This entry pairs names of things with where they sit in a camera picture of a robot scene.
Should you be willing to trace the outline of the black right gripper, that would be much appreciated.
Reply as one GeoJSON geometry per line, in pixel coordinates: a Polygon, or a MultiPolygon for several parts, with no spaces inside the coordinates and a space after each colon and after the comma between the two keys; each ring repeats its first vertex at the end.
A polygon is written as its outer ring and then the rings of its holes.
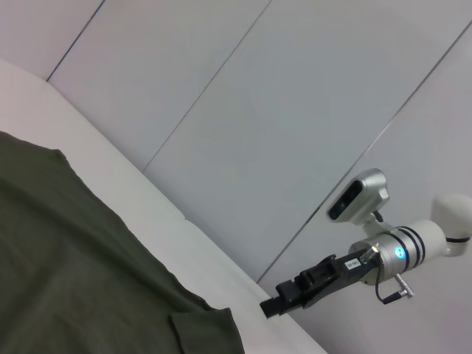
{"type": "Polygon", "coordinates": [[[281,316],[292,310],[310,307],[326,296],[357,283],[380,261],[378,253],[365,263],[361,256],[366,249],[336,258],[332,254],[317,265],[301,271],[294,281],[286,281],[276,286],[278,295],[260,303],[266,318],[281,316]]]}

